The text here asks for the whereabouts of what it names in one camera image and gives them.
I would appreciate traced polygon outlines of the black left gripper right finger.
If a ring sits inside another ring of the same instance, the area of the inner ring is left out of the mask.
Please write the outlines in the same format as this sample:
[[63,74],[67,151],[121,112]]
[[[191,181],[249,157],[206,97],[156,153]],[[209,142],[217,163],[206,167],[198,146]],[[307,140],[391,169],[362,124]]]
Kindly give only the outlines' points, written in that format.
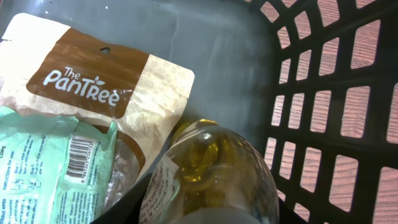
[[279,223],[280,224],[308,224],[293,210],[289,210],[284,201],[279,199]]

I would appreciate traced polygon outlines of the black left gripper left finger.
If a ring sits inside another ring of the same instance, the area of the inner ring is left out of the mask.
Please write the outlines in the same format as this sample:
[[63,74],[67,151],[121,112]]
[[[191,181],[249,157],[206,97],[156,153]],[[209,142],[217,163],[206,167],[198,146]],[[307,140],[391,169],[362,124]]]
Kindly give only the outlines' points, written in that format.
[[152,174],[145,175],[132,189],[91,224],[138,224],[139,210]]

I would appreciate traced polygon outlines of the teal tissue pack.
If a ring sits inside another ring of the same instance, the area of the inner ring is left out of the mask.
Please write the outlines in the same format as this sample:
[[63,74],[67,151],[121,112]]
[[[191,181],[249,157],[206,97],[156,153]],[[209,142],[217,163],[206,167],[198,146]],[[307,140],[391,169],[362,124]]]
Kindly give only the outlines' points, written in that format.
[[117,127],[1,107],[1,223],[91,223],[104,207]]

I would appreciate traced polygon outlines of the clear bottle with silver cap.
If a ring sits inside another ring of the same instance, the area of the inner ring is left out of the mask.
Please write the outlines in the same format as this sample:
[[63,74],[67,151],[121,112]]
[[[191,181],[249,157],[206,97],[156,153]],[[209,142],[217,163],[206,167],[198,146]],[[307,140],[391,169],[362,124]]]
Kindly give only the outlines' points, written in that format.
[[278,222],[278,193],[262,156],[208,119],[178,127],[139,211],[141,224]]

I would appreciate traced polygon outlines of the brown snack packet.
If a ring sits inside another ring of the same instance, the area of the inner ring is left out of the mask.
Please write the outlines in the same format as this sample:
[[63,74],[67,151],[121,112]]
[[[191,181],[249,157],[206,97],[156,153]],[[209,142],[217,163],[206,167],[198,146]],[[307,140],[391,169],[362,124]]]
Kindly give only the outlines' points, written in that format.
[[159,155],[180,119],[194,73],[68,25],[16,14],[1,37],[1,104],[21,115],[74,116],[118,127],[104,209],[115,205]]

